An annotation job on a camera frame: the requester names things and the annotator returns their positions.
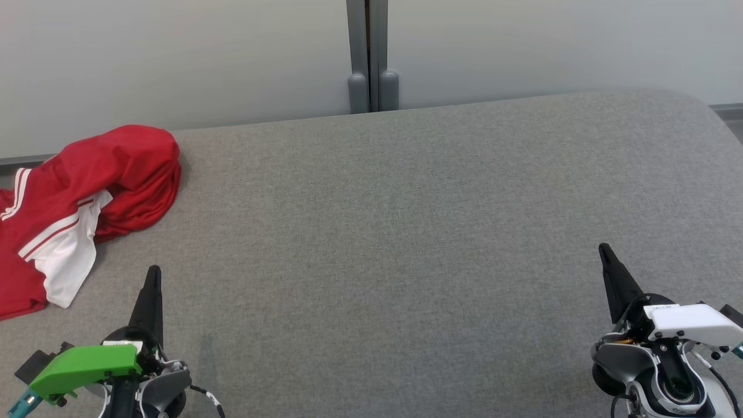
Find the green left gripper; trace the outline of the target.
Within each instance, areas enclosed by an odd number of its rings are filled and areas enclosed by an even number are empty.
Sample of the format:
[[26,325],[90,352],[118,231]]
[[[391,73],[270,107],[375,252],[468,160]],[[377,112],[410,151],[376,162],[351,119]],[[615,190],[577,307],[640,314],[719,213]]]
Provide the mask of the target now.
[[119,377],[137,382],[160,371],[157,360],[164,343],[162,270],[151,265],[128,321],[99,345],[67,347],[50,359],[29,383],[45,401],[57,400],[95,383],[111,383]]

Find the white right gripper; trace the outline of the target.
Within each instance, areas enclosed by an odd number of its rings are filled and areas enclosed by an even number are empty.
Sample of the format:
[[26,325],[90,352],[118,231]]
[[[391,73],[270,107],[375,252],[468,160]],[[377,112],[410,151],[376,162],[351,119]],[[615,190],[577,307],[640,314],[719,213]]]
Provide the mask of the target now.
[[[599,244],[598,253],[611,323],[617,325],[629,305],[644,292],[608,243]],[[729,349],[742,342],[741,312],[729,304],[720,308],[705,302],[645,305],[639,309],[637,324],[642,329],[640,335],[648,341],[678,338]]]

